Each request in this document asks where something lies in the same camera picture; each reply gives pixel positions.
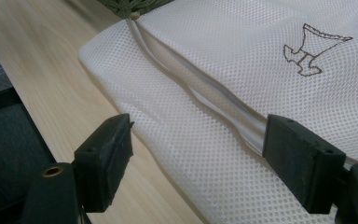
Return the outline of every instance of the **white cloth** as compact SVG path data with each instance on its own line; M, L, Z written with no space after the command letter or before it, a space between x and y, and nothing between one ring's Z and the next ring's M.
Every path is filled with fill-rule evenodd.
M262 116L295 119L358 159L358 1L176 0L138 22ZM211 223L333 222L334 211L307 214L225 119L146 59L124 21L80 60Z

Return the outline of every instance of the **light wood table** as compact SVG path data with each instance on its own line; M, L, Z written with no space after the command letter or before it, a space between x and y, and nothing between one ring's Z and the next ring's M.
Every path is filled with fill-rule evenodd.
M0 62L57 161L115 108L93 84L78 50L118 21L96 0L0 0ZM132 136L134 156L113 201L93 223L201 223L197 212Z

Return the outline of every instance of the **embroidered logo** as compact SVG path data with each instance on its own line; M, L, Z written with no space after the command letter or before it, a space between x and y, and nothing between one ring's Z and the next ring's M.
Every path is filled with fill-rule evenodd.
M313 60L335 46L352 40L352 37L322 33L306 23L303 26L303 33L302 45L298 51L295 52L287 45L283 47L284 58L288 63L297 64L300 67L298 73L303 77L321 74L321 68L312 66Z

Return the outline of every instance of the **brass insert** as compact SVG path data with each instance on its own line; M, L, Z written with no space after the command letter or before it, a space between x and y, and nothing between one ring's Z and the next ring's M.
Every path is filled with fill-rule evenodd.
M47 170L45 170L42 173L43 177L53 177L55 175L59 175L60 173L62 173L63 171L63 167L61 166L52 166L50 168L48 168Z

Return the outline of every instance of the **mesh laundry bag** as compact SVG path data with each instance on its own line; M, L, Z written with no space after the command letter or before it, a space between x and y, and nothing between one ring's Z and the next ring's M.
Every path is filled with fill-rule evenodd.
M333 222L334 208L307 214L249 148L278 114L358 160L357 1L176 0L138 33L129 25L94 37L80 60L211 223Z

